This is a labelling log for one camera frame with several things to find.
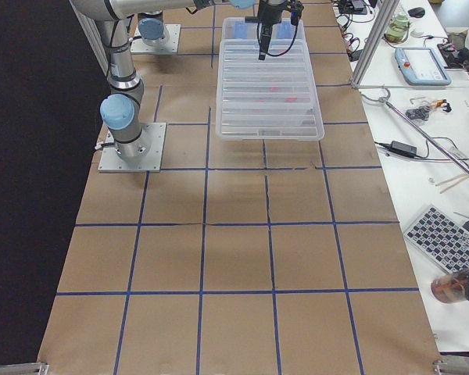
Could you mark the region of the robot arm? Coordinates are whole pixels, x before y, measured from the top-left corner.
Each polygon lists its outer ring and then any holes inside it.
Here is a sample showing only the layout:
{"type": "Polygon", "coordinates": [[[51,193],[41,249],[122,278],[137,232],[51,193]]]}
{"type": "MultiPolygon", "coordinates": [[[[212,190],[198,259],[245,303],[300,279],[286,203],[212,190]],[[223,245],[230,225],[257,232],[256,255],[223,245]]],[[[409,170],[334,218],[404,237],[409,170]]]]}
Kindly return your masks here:
{"type": "Polygon", "coordinates": [[[108,61],[106,79],[111,95],[100,105],[103,122],[113,136],[115,153],[137,162],[149,153],[150,137],[138,116],[144,82],[137,74],[124,21],[137,13],[156,13],[194,6],[197,10],[219,1],[73,1],[74,8],[95,22],[108,61]]]}

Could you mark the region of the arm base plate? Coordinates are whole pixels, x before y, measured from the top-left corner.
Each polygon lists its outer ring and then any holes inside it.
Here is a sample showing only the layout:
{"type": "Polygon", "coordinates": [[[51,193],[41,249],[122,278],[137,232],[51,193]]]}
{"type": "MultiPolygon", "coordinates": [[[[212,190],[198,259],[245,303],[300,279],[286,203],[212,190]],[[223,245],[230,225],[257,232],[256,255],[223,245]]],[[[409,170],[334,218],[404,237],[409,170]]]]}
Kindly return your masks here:
{"type": "Polygon", "coordinates": [[[98,165],[101,173],[158,173],[163,160],[166,123],[140,123],[140,138],[129,144],[115,142],[108,130],[98,165]]]}
{"type": "Polygon", "coordinates": [[[174,55],[178,52],[181,34],[180,24],[166,24],[161,38],[141,38],[141,31],[137,27],[131,40],[133,55],[174,55]]]}

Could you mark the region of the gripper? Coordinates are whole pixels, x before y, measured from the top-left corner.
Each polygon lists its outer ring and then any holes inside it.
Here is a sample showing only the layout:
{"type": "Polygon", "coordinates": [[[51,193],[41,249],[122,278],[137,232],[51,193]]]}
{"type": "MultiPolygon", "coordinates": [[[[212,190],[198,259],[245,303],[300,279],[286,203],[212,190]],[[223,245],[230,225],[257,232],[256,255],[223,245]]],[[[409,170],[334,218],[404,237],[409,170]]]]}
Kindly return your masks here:
{"type": "Polygon", "coordinates": [[[257,38],[259,44],[259,61],[264,61],[272,38],[273,25],[279,24],[282,13],[287,9],[286,0],[260,0],[257,9],[257,38]]]}

